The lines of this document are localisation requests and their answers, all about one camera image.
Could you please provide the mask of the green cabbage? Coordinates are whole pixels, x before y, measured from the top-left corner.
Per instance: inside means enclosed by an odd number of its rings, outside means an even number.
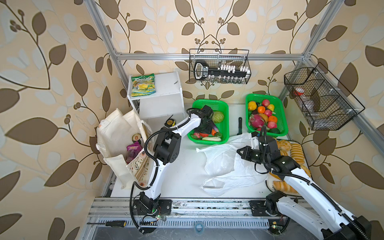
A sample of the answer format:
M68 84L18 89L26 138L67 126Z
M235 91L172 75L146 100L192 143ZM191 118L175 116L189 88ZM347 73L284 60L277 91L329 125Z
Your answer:
M214 111L213 116L212 116L212 121L215 124L221 123L224 119L225 119L224 113L222 113L220 111Z

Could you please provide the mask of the white plastic bag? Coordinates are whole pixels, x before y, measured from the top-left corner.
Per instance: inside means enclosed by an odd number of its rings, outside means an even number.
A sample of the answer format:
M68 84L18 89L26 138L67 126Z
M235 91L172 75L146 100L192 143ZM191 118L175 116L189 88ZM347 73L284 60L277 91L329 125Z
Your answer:
M252 135L244 133L230 137L222 145L197 148L198 153L206 156L205 171L208 178L201 188L212 197L240 188L251 187L264 182L267 175L255 171L255 164L243 160L237 150L252 146Z

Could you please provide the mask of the green white drink can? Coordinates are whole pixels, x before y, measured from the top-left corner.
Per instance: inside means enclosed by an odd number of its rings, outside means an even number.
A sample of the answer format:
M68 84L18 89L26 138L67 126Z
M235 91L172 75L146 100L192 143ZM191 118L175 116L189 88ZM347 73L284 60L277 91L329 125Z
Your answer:
M140 133L137 133L137 134L134 134L133 136L132 136L132 142L133 142L133 144L135 144L135 143L138 143L138 144L141 144L142 143L142 135L140 134Z

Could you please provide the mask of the purple snack bag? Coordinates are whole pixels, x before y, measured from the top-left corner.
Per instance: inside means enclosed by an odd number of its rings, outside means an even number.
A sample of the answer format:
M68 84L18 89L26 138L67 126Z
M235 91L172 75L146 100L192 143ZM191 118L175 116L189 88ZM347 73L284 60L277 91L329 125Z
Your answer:
M136 141L135 143L127 146L126 163L129 164L130 162L132 162L141 151L142 146L139 141Z

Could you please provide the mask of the cream floral tote bag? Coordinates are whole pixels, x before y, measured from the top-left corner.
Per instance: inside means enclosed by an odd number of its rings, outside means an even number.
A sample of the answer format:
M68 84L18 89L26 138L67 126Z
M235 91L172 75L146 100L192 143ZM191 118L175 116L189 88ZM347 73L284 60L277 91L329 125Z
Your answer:
M153 131L135 111L124 115L116 109L97 127L96 148L121 182L122 189L130 189L133 182L137 182L141 187L146 187L150 182L153 162L144 150L132 162L126 163L127 146L133 144L132 136L137 133L142 135L143 146Z

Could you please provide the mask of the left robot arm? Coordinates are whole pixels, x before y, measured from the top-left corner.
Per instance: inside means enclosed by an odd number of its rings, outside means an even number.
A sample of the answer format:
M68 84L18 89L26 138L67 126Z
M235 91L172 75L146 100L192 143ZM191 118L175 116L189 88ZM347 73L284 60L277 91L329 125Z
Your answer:
M211 107L189 108L187 114L188 117L181 123L171 128L163 127L148 137L145 142L145 154L154 161L154 166L150 173L150 182L146 187L141 187L134 182L131 188L132 192L134 188L141 190L135 202L133 197L130 200L130 210L136 207L139 216L160 214L159 199L166 170L178 158L183 137L193 130L208 133L213 129L214 111Z

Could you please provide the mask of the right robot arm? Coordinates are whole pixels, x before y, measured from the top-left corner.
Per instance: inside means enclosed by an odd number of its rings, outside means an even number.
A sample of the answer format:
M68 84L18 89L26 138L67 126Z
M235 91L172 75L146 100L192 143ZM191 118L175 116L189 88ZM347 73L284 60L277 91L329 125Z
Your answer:
M356 217L334 201L321 189L291 157L283 156L277 141L267 135L266 127L259 134L252 134L258 148L245 146L237 150L241 159L262 165L268 173L278 176L294 188L313 208L309 211L281 191L269 194L265 212L269 216L286 216L300 224L319 240L369 240L371 223L363 216Z

